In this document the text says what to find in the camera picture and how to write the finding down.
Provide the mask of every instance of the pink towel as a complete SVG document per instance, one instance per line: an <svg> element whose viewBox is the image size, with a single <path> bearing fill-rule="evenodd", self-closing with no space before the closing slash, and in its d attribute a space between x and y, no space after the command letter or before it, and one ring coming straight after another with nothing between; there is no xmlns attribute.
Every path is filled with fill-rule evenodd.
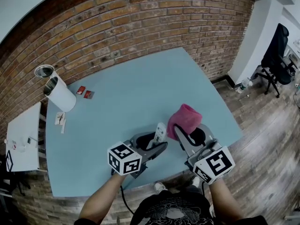
<svg viewBox="0 0 300 225"><path fill-rule="evenodd" d="M177 140L174 132L174 124L182 127L182 129L190 135L196 127L201 123L202 115L189 105L182 104L180 109L172 115L168 121L167 133L168 137Z"/></svg>

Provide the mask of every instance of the black t-shirt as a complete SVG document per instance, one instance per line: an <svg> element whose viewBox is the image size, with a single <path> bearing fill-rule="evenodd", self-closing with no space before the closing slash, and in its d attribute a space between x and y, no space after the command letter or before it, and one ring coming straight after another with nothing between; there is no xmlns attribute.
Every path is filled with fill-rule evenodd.
<svg viewBox="0 0 300 225"><path fill-rule="evenodd" d="M130 225L220 225L210 215L210 204L201 194L163 191L146 198L132 217ZM262 216L236 221L235 225L267 225ZM79 219L75 225L95 225L87 219Z"/></svg>

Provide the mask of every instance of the water bottle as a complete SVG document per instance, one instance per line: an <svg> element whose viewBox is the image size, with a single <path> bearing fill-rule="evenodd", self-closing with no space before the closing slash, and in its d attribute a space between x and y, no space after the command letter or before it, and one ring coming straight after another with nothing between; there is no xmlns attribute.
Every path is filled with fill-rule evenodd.
<svg viewBox="0 0 300 225"><path fill-rule="evenodd" d="M236 90L238 93L242 93L248 86L252 86L253 83L250 80L250 78L246 78L239 86L239 88Z"/></svg>

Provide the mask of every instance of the person's arm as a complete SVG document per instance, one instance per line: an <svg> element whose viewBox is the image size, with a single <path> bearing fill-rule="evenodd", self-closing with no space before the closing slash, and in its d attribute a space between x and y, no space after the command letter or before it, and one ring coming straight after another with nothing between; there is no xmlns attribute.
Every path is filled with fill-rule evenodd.
<svg viewBox="0 0 300 225"><path fill-rule="evenodd" d="M232 196L223 179L210 185L212 204L216 217L226 224L243 219L239 204Z"/></svg>
<svg viewBox="0 0 300 225"><path fill-rule="evenodd" d="M115 173L101 188L85 202L79 218L100 224L107 215L113 200L126 176Z"/></svg>

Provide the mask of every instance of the small red card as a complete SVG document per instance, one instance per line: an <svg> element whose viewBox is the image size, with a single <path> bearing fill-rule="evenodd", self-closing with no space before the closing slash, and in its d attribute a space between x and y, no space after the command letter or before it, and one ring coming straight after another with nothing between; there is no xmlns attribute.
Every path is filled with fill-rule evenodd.
<svg viewBox="0 0 300 225"><path fill-rule="evenodd" d="M85 87L81 86L76 93L79 95L82 95L84 90L85 90Z"/></svg>
<svg viewBox="0 0 300 225"><path fill-rule="evenodd" d="M87 91L85 92L84 98L92 99L93 95L94 95L94 92L88 91L88 90L87 90Z"/></svg>

